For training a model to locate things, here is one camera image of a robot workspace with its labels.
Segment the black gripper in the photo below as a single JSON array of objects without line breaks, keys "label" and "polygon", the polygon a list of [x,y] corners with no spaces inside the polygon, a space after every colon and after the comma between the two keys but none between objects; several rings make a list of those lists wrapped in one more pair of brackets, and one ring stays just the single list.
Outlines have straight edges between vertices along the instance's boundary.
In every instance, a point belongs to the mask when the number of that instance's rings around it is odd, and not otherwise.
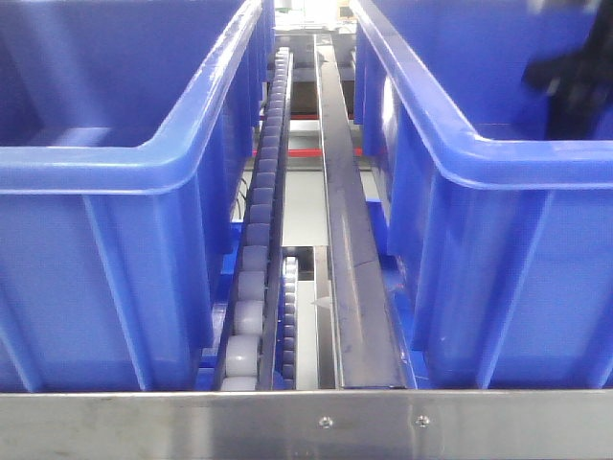
[{"label": "black gripper", "polygon": [[599,3],[579,48],[530,61],[522,81],[548,97],[547,139],[591,138],[612,105],[612,3]]}]

